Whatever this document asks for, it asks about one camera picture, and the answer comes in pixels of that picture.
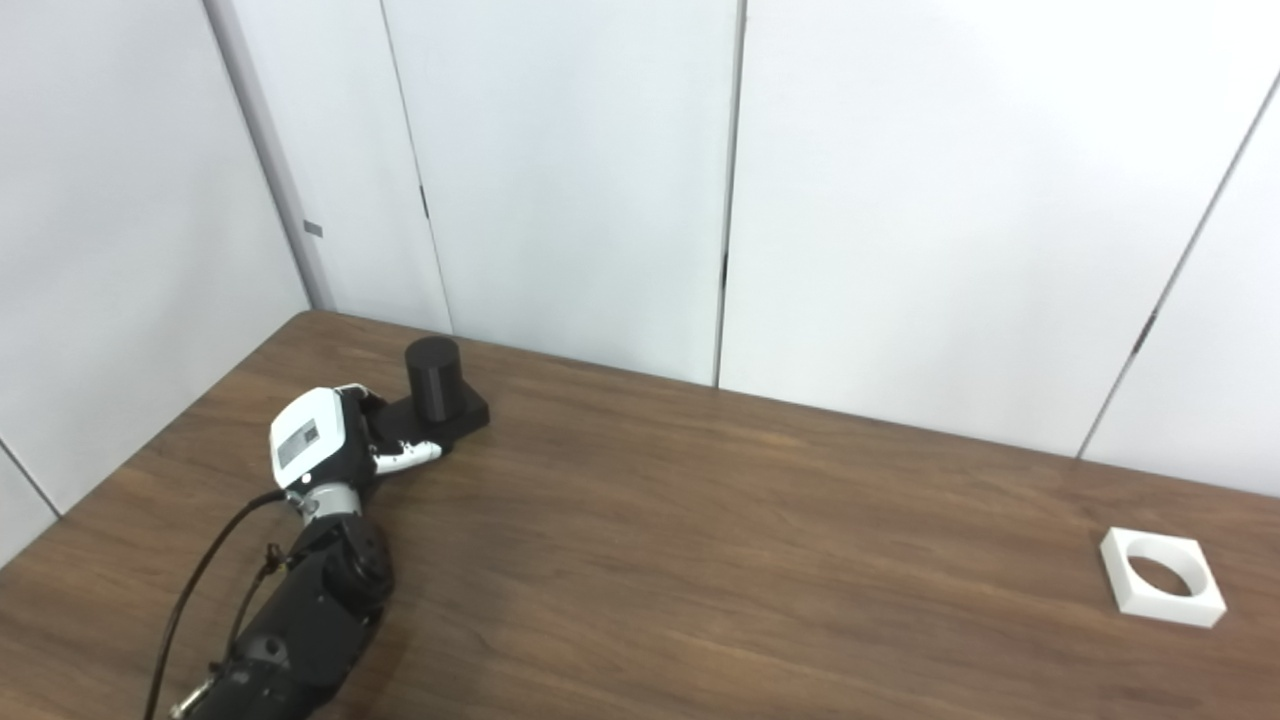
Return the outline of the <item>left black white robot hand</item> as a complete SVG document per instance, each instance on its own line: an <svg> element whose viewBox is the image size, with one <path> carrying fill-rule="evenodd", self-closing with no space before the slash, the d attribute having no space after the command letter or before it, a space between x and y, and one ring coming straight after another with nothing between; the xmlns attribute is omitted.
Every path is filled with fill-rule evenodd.
<svg viewBox="0 0 1280 720"><path fill-rule="evenodd" d="M296 495L340 483L362 489L433 462L445 450L430 441L397 439L372 427L389 404L367 386L317 387L293 400L271 421L269 448L276 486Z"/></svg>

